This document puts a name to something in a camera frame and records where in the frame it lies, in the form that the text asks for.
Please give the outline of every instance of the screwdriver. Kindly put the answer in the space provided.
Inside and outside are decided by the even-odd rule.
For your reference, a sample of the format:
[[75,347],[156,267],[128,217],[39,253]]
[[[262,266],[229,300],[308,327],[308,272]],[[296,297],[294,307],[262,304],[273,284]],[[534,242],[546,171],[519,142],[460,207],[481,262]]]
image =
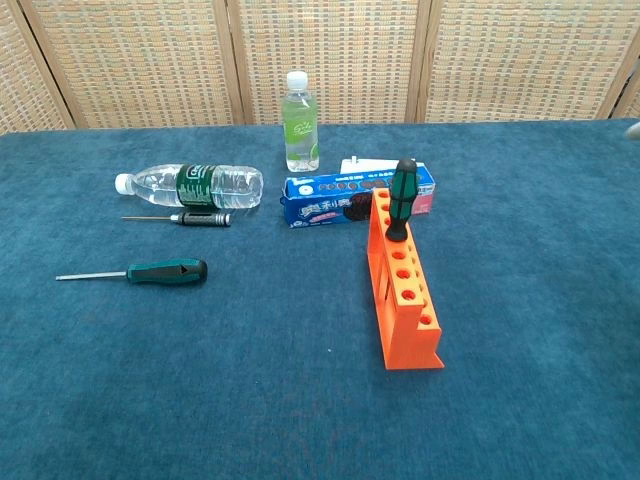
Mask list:
[[170,217],[122,217],[124,220],[169,220],[187,226],[229,227],[230,213],[183,212]]
[[126,277],[131,283],[189,283],[207,279],[207,263],[197,258],[175,258],[166,262],[129,265],[126,272],[83,273],[59,275],[56,280]]
[[392,242],[404,242],[408,237],[407,220],[411,216],[413,201],[418,196],[416,170],[414,160],[400,160],[391,179],[391,202],[389,203],[391,225],[387,228],[386,236]]

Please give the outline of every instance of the green screwdriver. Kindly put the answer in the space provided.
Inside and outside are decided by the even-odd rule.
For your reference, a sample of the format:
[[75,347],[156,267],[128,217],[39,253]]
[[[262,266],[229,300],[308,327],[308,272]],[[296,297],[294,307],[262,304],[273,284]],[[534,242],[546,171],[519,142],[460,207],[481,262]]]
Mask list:
[[416,162],[403,159],[398,162],[391,180],[391,201],[389,216],[391,225],[387,228],[386,237],[392,242],[404,242],[407,237],[407,220],[411,216],[413,201],[418,196],[418,177]]
[[207,279],[207,263],[197,258],[175,258],[166,262],[129,265],[126,272],[82,273],[59,275],[56,280],[85,280],[90,278],[126,277],[131,283],[177,284]]

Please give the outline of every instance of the rattan folding screen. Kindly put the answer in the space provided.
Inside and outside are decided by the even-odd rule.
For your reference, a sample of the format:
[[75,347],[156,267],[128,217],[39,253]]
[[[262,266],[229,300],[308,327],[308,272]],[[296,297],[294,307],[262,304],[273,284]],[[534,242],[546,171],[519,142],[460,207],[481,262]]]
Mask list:
[[0,133],[71,126],[67,108],[78,127],[278,123],[293,68],[323,123],[606,118],[640,55],[638,0],[0,0],[0,18]]
[[638,0],[432,0],[419,121],[606,118],[640,53]]
[[20,0],[79,126],[242,121],[224,0]]
[[72,125],[20,8],[0,0],[0,134]]

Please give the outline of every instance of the standing bottle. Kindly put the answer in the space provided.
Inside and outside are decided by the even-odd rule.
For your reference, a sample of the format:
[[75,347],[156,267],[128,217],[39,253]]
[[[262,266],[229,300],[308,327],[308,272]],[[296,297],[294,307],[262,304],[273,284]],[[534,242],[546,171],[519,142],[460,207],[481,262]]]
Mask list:
[[260,203],[262,174],[252,167],[168,164],[121,173],[116,190],[167,207],[251,208]]
[[287,167],[292,172],[310,172],[320,165],[318,105],[307,91],[308,84],[305,72],[287,74],[289,93],[282,100],[282,119]]

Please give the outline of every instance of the orange screwdriver rack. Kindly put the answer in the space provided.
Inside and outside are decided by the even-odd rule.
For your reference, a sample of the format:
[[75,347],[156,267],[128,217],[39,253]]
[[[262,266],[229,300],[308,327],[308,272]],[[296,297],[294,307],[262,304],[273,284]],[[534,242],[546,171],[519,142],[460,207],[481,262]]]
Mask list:
[[406,241],[385,237],[389,202],[388,189],[374,190],[367,246],[384,364],[388,370],[443,368],[436,355],[442,330],[409,224]]

